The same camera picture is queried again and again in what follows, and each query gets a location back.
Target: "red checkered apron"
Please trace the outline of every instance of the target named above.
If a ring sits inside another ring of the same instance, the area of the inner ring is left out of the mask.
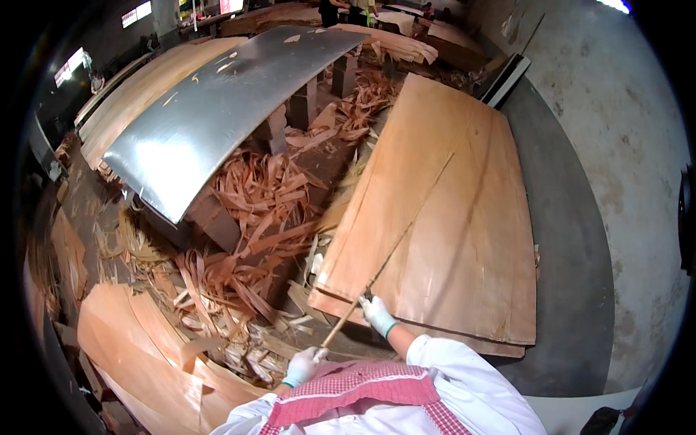
[[[281,428],[360,399],[420,405],[443,435],[470,432],[440,401],[428,369],[392,361],[325,363],[314,379],[278,396],[259,435],[277,435]]]

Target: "white cloth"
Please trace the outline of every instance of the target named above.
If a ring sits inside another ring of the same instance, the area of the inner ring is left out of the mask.
[[[527,401],[493,366],[464,343],[421,335],[409,347],[409,365],[431,369],[442,402],[472,435],[545,434]],[[268,421],[277,396],[266,394],[238,406],[211,435],[256,435]],[[437,428],[420,406],[362,399],[327,411],[280,432],[283,435],[436,434]]]

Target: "person's right hand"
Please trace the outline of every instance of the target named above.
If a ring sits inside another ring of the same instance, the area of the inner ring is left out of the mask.
[[[382,337],[387,338],[389,330],[396,325],[396,320],[394,320],[394,317],[391,317],[391,314],[387,311],[384,301],[377,296],[372,297],[372,302],[368,301],[366,297],[360,296],[359,301],[360,305],[363,307],[365,320],[367,320]]]

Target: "person's left hand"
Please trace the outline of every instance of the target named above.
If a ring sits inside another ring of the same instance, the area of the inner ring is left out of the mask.
[[[296,353],[287,366],[287,375],[282,383],[294,388],[310,380],[328,352],[327,348],[317,349],[312,346]]]

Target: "long stick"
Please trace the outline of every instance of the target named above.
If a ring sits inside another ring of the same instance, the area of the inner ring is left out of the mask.
[[[428,190],[428,194],[425,196],[425,199],[418,207],[418,210],[416,210],[416,214],[413,216],[411,221],[409,221],[409,224],[406,226],[406,229],[404,230],[404,232],[401,233],[401,235],[399,236],[397,241],[393,244],[393,246],[389,250],[389,254],[387,254],[387,258],[384,259],[384,261],[382,262],[382,265],[377,270],[377,273],[367,282],[367,285],[365,286],[365,289],[360,293],[360,296],[358,296],[355,299],[355,301],[353,301],[353,303],[350,304],[350,307],[348,307],[348,311],[343,315],[343,317],[341,317],[338,320],[338,323],[333,327],[333,329],[331,329],[331,332],[329,333],[329,335],[326,337],[326,339],[322,343],[322,347],[329,346],[329,343],[331,343],[331,341],[333,341],[336,334],[338,334],[338,331],[340,331],[340,329],[343,327],[345,322],[348,320],[348,317],[350,317],[350,315],[353,314],[353,311],[355,311],[355,308],[358,306],[358,303],[360,301],[360,297],[363,296],[365,293],[367,293],[368,290],[372,289],[372,285],[379,278],[379,275],[382,273],[382,271],[386,267],[392,254],[394,253],[394,251],[396,251],[397,246],[399,246],[399,244],[403,240],[404,236],[406,236],[406,233],[409,231],[409,228],[411,227],[411,225],[413,225],[413,223],[416,222],[416,218],[418,218],[418,215],[420,214],[420,210],[423,208],[423,205],[425,205],[425,202],[430,197],[430,193],[432,192],[432,190],[435,187],[435,185],[437,184],[437,182],[440,180],[440,176],[442,175],[442,172],[445,171],[445,168],[450,163],[450,160],[452,159],[453,155],[454,155],[454,153],[451,152],[450,155],[447,157],[445,164],[442,166],[442,168],[440,169],[440,172],[438,173],[437,177],[435,178],[435,182],[433,182],[432,186],[430,186],[430,189]]]

